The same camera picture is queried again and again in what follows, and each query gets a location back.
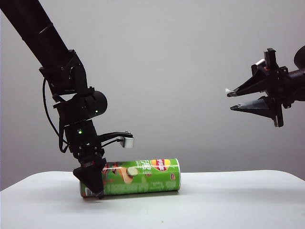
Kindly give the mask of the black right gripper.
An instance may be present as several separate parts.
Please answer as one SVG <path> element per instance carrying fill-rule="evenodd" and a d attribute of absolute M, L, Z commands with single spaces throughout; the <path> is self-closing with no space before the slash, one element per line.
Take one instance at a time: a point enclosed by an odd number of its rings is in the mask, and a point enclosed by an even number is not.
<path fill-rule="evenodd" d="M 256 64 L 251 66 L 252 77 L 245 83 L 227 93 L 227 97 L 237 97 L 246 94 L 262 92 L 267 89 L 268 96 L 257 100 L 230 107 L 233 111 L 251 113 L 271 118 L 275 127 L 284 126 L 282 107 L 290 108 L 285 79 L 288 77 L 288 68 L 279 67 L 276 62 L 276 51 L 267 48 L 264 51 L 265 67 Z"/>

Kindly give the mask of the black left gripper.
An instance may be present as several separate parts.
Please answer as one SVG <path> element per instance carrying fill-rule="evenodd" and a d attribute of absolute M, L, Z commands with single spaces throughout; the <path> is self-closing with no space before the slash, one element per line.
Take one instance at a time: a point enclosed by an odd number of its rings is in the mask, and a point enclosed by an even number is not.
<path fill-rule="evenodd" d="M 102 170 L 106 165 L 104 149 L 97 140 L 92 120 L 64 127 L 69 150 L 81 164 L 73 174 L 99 199 L 104 197 Z"/>

